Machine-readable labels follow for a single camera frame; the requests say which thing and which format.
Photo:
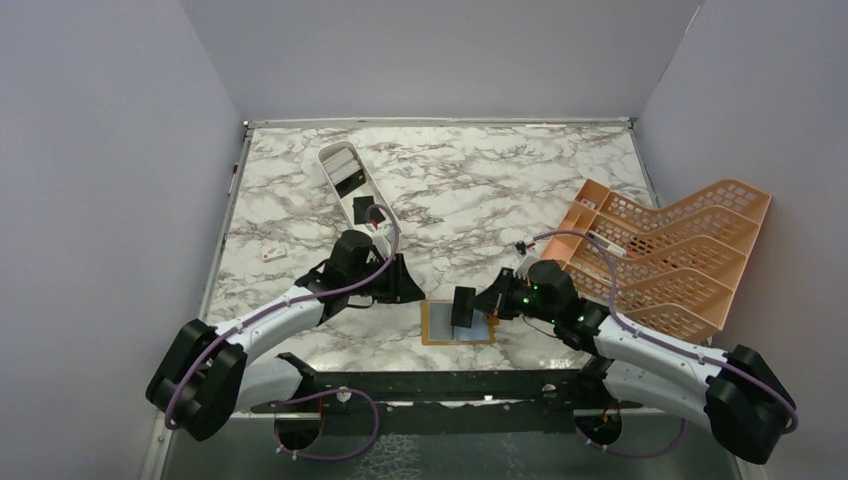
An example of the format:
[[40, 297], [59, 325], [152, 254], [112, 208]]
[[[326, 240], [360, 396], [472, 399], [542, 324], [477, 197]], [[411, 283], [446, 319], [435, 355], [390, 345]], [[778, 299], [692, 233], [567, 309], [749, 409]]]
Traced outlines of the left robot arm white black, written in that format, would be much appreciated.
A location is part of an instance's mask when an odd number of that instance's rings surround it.
[[184, 324], [145, 391], [164, 413], [169, 429], [203, 441], [238, 410], [279, 400], [290, 410], [313, 401], [306, 364], [256, 360], [283, 341], [317, 327], [348, 308], [353, 296], [380, 304], [422, 301], [403, 255], [378, 251], [371, 236], [346, 230], [329, 257], [298, 278], [270, 303], [215, 326], [194, 319]]

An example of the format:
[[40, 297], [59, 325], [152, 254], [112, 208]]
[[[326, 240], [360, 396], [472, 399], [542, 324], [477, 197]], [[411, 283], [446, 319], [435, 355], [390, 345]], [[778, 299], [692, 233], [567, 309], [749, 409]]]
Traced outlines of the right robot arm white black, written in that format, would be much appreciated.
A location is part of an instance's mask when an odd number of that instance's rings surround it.
[[731, 351], [700, 346], [644, 327], [581, 296], [553, 260], [535, 262], [524, 277], [502, 268], [473, 306], [502, 320], [545, 321], [566, 346], [607, 362], [605, 370], [577, 380], [578, 396], [589, 406], [613, 398], [662, 410], [708, 430], [729, 453], [758, 465], [798, 427], [794, 400], [759, 352], [744, 345]]

